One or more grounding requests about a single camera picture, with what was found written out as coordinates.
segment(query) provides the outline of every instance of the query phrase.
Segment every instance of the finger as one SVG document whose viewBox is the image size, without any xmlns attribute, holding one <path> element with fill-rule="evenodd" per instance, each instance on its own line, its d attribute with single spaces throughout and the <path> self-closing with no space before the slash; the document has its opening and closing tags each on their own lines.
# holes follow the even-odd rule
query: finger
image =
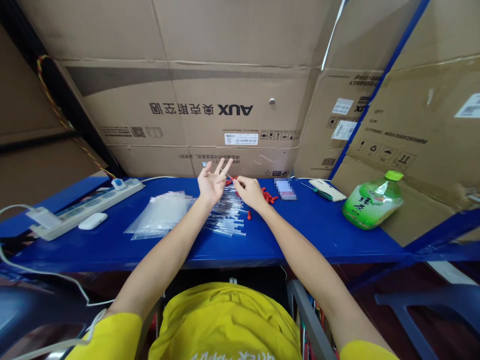
<svg viewBox="0 0 480 360">
<path fill-rule="evenodd" d="M 222 170 L 222 166 L 224 166 L 225 159 L 222 157 L 220 159 L 220 162 L 218 163 L 218 166 L 216 167 L 215 174 L 220 174 L 220 170 Z"/>
<path fill-rule="evenodd" d="M 234 163 L 234 160 L 232 158 L 228 159 L 228 162 L 226 163 L 226 166 L 225 168 L 221 171 L 220 174 L 226 174 L 229 172 L 230 170 L 230 167 L 232 166 L 232 164 Z"/>
<path fill-rule="evenodd" d="M 247 183 L 245 182 L 245 179 L 249 179 L 248 177 L 244 177 L 244 176 L 237 176 L 236 179 L 234 180 L 237 180 L 238 183 L 240 184 L 241 188 L 242 189 L 245 189 L 247 187 Z"/>
<path fill-rule="evenodd" d="M 232 179 L 232 181 L 233 181 L 233 186 L 235 187 L 236 192 L 238 193 L 238 195 L 240 195 L 240 197 L 242 197 L 242 195 L 245 193 L 244 187 L 242 186 L 240 181 L 238 181 L 237 179 Z"/>
<path fill-rule="evenodd" d="M 225 182 L 227 180 L 227 176 L 225 174 L 222 174 L 218 177 L 218 179 L 215 181 L 216 184 L 220 184 L 222 182 Z"/>
<path fill-rule="evenodd" d="M 245 177 L 245 176 L 238 176 L 236 178 L 242 185 L 247 186 L 248 184 L 251 184 L 254 179 L 250 177 Z"/>
<path fill-rule="evenodd" d="M 212 162 L 209 161 L 206 166 L 201 170 L 200 172 L 200 176 L 201 177 L 206 177 L 208 176 L 208 173 L 210 172 L 210 170 L 212 169 Z"/>
</svg>

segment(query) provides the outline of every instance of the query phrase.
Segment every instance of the power strip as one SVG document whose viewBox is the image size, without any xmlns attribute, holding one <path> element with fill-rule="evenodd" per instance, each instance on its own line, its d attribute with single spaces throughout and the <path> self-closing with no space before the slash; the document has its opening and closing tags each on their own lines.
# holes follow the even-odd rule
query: power strip
<svg viewBox="0 0 480 360">
<path fill-rule="evenodd" d="M 125 188 L 121 190 L 115 190 L 110 188 L 97 195 L 79 202 L 55 215 L 62 221 L 61 224 L 47 229 L 42 225 L 32 225 L 32 230 L 38 238 L 42 238 L 47 241 L 52 241 L 58 238 L 60 235 L 72 230 L 78 226 L 83 220 L 95 213 L 101 213 L 113 205 L 118 204 L 122 200 L 142 190 L 143 185 L 139 180 L 131 178 L 124 182 Z"/>
</svg>

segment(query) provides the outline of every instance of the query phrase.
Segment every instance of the green tea bottle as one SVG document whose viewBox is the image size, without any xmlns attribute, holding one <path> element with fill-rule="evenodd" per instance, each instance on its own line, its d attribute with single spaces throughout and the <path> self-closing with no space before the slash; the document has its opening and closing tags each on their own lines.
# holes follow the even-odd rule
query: green tea bottle
<svg viewBox="0 0 480 360">
<path fill-rule="evenodd" d="M 397 183 L 403 176 L 390 170 L 384 178 L 358 185 L 343 205 L 343 215 L 357 228 L 376 228 L 404 203 Z"/>
</svg>

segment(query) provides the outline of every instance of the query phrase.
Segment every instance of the screwdriver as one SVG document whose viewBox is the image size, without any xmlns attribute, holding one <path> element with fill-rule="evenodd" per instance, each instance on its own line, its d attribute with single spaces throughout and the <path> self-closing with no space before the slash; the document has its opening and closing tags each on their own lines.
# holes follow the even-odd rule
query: screwdriver
<svg viewBox="0 0 480 360">
<path fill-rule="evenodd" d="M 309 188 L 309 189 L 312 189 L 312 191 L 313 191 L 315 194 L 321 196 L 322 198 L 325 198 L 325 199 L 327 199 L 327 200 L 332 201 L 332 195 L 329 195 L 329 194 L 327 194 L 327 193 L 324 192 L 324 191 L 320 191 L 320 190 L 318 190 L 317 188 L 313 188 L 313 187 L 310 187 L 310 186 L 308 186 L 308 185 L 305 185 L 303 182 L 301 182 L 300 184 L 302 184 L 303 186 L 306 186 L 306 187 Z"/>
</svg>

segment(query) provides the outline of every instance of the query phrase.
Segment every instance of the bottle label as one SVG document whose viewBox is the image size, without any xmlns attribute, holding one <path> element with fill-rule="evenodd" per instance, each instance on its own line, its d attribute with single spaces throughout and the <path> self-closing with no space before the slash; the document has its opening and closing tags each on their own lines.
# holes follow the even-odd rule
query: bottle label
<svg viewBox="0 0 480 360">
<path fill-rule="evenodd" d="M 373 229 L 390 216 L 400 205 L 401 198 L 391 198 L 358 185 L 343 207 L 344 214 L 362 229 Z"/>
</svg>

